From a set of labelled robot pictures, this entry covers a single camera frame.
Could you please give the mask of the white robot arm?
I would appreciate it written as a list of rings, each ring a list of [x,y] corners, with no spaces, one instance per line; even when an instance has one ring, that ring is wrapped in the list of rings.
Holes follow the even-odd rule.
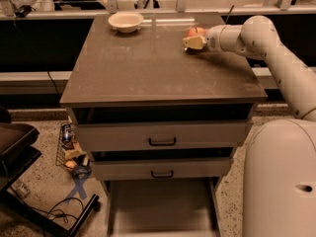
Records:
[[[291,116],[254,132],[243,177],[243,237],[316,237],[316,73],[280,40],[274,23],[190,29],[186,49],[231,52],[266,63]]]

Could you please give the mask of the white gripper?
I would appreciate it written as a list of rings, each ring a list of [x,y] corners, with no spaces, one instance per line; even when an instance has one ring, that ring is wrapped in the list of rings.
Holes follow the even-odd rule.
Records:
[[[223,29],[223,25],[212,27],[206,31],[205,38],[202,36],[183,38],[184,46],[196,50],[201,50],[207,46],[211,52],[221,52],[220,37]]]

